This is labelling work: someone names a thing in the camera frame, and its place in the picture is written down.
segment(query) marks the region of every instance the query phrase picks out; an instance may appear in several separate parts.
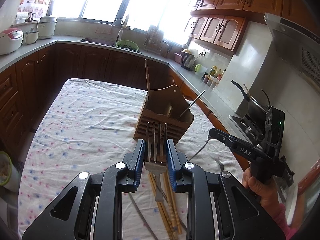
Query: range hood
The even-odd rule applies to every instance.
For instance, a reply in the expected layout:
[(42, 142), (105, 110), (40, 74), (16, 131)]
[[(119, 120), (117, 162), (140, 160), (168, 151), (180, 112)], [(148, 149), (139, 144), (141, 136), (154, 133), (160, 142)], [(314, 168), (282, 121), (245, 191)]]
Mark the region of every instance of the range hood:
[(264, 20), (279, 57), (294, 66), (320, 92), (320, 38), (306, 28), (273, 14), (266, 13)]

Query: frying pan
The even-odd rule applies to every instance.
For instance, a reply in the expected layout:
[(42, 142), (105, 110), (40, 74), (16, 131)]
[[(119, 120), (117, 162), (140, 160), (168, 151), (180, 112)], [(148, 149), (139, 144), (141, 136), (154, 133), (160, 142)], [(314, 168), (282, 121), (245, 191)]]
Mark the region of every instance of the frying pan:
[(264, 131), (266, 127), (266, 113), (270, 109), (270, 100), (266, 92), (262, 90), (262, 92), (266, 95), (268, 99), (268, 105), (262, 106), (253, 97), (247, 96), (247, 94), (244, 92), (244, 89), (237, 82), (233, 80), (231, 80), (231, 82), (240, 89), (244, 99), (248, 102), (248, 113), (251, 119), (255, 122), (256, 125), (258, 125), (258, 127), (262, 131)]

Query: electrical outlet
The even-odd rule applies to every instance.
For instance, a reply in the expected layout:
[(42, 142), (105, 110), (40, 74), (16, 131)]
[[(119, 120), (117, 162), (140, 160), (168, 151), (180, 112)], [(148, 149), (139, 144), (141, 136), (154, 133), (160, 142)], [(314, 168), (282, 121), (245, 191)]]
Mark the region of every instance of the electrical outlet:
[(205, 50), (198, 51), (198, 54), (201, 55), (201, 56), (204, 56), (206, 54), (206, 51)]

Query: human hand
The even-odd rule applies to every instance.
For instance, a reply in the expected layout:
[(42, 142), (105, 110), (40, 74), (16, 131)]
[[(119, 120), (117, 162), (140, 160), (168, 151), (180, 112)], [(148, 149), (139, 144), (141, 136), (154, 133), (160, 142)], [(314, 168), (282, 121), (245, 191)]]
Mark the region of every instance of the human hand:
[(243, 173), (242, 185), (250, 188), (254, 193), (261, 197), (260, 205), (274, 218), (280, 213), (280, 204), (278, 201), (278, 193), (276, 183), (271, 179), (271, 183), (266, 185), (251, 176), (250, 168)]

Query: wooden utensil holder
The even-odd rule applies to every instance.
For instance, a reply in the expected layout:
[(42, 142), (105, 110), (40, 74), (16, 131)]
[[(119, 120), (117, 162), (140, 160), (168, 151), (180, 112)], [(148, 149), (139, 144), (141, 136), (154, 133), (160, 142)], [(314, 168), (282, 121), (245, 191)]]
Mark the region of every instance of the wooden utensil holder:
[(148, 122), (155, 122), (156, 124), (166, 123), (167, 138), (173, 139), (176, 145), (194, 120), (194, 116), (190, 110), (186, 111), (177, 120), (188, 107), (188, 102), (184, 99), (179, 87), (176, 85), (159, 90), (149, 90), (143, 102), (133, 138), (143, 140), (146, 138)]

